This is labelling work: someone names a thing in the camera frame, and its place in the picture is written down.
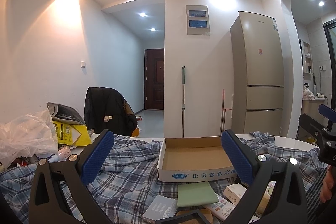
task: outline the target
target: blue panel window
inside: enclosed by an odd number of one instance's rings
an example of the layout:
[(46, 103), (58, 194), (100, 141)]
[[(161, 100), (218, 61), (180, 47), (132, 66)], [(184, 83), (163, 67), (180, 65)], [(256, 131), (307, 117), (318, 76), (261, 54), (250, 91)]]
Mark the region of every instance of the blue panel window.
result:
[(190, 28), (208, 28), (208, 21), (205, 20), (189, 20)]
[(188, 13), (191, 17), (207, 17), (207, 11), (188, 10)]

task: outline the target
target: black jacket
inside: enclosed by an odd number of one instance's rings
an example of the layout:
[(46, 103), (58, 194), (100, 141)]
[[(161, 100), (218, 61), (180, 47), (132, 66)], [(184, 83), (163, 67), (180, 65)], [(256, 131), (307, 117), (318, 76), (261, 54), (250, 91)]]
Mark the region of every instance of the black jacket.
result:
[(131, 136), (137, 128), (137, 118), (124, 97), (113, 88), (89, 87), (86, 92), (84, 121), (95, 133), (108, 129), (114, 134)]

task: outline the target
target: yellow package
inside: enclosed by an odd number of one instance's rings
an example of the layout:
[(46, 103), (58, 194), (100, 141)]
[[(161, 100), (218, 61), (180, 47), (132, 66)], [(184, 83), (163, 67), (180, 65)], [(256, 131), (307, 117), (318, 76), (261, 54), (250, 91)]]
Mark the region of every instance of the yellow package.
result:
[(85, 125), (67, 124), (53, 121), (56, 127), (58, 143), (66, 145), (86, 146), (91, 139)]

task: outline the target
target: silver bolt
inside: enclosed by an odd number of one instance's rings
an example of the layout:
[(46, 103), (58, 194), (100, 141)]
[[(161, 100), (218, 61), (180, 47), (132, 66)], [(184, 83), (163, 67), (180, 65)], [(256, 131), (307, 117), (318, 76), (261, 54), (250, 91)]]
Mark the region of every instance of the silver bolt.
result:
[(267, 158), (266, 158), (265, 155), (261, 154), (261, 155), (258, 156), (258, 160), (260, 160), (260, 161), (266, 161)]
[(70, 161), (75, 161), (75, 160), (77, 160), (77, 158), (78, 158), (78, 156), (73, 154), (73, 155), (70, 155), (69, 160)]
[(40, 159), (39, 165), (46, 164), (47, 160), (45, 158)]
[(291, 164), (293, 164), (293, 165), (297, 165), (297, 160), (294, 159), (294, 158), (290, 158), (290, 159), (289, 159), (289, 162), (290, 162)]

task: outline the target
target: hallway floor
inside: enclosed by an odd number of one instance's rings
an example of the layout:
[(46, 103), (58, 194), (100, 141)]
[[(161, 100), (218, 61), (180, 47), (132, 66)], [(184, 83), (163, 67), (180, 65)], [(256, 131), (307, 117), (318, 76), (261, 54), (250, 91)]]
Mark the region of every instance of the hallway floor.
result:
[(140, 138), (163, 138), (163, 111), (144, 110), (137, 114), (142, 117), (138, 122)]

